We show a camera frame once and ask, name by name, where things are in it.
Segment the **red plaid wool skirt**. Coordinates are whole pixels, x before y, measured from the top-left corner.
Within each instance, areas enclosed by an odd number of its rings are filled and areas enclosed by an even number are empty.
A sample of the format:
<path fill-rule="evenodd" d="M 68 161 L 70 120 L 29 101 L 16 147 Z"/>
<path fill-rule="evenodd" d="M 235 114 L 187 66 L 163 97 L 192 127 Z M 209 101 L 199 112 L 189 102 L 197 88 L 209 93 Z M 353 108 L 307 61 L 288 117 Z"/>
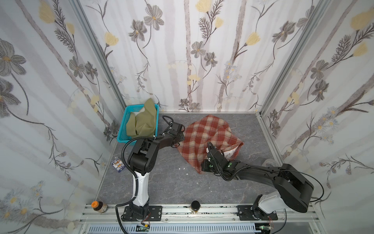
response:
<path fill-rule="evenodd" d="M 184 131 L 185 140 L 177 147 L 181 156 L 201 174 L 201 163 L 207 158 L 207 144 L 211 142 L 218 150 L 225 153 L 228 160 L 236 159 L 243 146 L 229 124 L 214 115 L 208 115 L 190 124 Z"/>

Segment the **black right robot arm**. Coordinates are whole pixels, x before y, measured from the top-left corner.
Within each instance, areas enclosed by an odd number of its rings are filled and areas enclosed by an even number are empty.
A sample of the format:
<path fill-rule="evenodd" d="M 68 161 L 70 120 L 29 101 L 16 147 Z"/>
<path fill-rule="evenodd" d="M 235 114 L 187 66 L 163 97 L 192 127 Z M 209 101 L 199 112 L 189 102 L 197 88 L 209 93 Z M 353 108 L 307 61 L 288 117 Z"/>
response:
<path fill-rule="evenodd" d="M 312 199 L 314 185 L 306 178 L 307 174 L 296 170 L 290 164 L 280 167 L 263 167 L 241 161 L 229 161 L 224 153 L 211 142 L 207 144 L 207 159 L 201 164 L 202 171 L 214 173 L 229 182 L 234 179 L 249 180 L 276 189 L 268 195 L 258 195 L 249 208 L 254 220 L 266 220 L 277 210 L 291 209 L 306 213 Z"/>

